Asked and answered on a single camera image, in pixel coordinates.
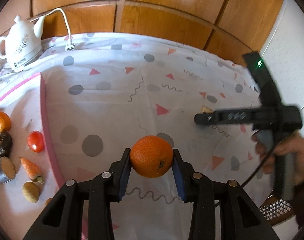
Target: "silver rivet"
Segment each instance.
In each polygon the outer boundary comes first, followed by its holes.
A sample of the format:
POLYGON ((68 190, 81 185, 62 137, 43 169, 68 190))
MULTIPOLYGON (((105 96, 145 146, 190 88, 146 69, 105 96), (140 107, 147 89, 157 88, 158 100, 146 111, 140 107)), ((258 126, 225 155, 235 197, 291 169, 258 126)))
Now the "silver rivet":
POLYGON ((202 178, 202 174, 199 173, 199 172, 194 172, 192 176, 193 176, 194 179, 200 179, 200 178, 202 178))
POLYGON ((229 185, 231 186, 231 187, 236 187, 237 186, 237 182, 235 181, 235 180, 230 180, 229 181, 229 185))
POLYGON ((72 186, 74 184, 74 179, 70 179, 70 180, 67 180, 67 182, 65 183, 65 185, 67 186, 72 186))
POLYGON ((106 171, 106 172, 102 173, 101 176, 102 176, 102 178, 107 179, 107 178, 110 178, 110 177, 111 177, 111 173, 108 172, 108 171, 106 171))

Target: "white kettle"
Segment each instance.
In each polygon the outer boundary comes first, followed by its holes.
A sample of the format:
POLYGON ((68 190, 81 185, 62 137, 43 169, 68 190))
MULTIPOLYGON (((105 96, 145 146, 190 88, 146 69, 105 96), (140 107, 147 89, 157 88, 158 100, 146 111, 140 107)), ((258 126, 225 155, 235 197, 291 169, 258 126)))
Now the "white kettle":
POLYGON ((0 58, 6 58, 15 72, 21 71, 19 67, 33 62, 42 53, 41 36, 45 17, 41 16, 36 24, 33 24, 17 15, 8 36, 0 37, 0 47, 1 42, 5 41, 6 52, 3 55, 0 50, 0 58))

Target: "orange fruit held by gripper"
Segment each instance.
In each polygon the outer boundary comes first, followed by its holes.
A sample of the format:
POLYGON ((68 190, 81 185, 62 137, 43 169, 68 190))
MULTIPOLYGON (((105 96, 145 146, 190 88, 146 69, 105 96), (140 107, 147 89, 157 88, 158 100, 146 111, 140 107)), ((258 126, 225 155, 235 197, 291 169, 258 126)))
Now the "orange fruit held by gripper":
POLYGON ((10 117, 3 111, 0 111, 0 132, 7 132, 11 128, 10 117))
POLYGON ((172 147, 158 136, 145 136, 133 145, 130 160, 139 175, 157 178, 165 174, 172 165, 172 147))

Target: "human hand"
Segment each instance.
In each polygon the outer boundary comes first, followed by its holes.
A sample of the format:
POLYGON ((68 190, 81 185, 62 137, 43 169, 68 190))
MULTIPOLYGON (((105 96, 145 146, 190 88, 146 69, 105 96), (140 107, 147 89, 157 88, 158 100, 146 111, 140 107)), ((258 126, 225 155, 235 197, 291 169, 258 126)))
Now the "human hand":
MULTIPOLYGON (((255 134, 252 135, 251 139, 258 142, 255 134)), ((263 160, 266 155, 264 145, 258 142, 255 145, 255 151, 260 155, 260 160, 263 160)), ((304 138, 298 131, 277 144, 274 148, 273 155, 271 155, 263 165, 264 173, 270 174, 273 171, 275 155, 284 156, 291 152, 295 153, 295 185, 301 184, 304 181, 304 138)))

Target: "kettle lid knob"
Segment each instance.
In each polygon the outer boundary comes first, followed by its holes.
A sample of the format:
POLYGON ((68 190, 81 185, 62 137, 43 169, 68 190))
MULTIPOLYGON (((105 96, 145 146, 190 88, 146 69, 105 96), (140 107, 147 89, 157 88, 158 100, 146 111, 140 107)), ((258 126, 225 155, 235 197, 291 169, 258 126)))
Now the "kettle lid knob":
POLYGON ((18 23, 19 21, 21 21, 21 16, 20 15, 17 15, 15 18, 14 18, 14 21, 16 23, 18 23))

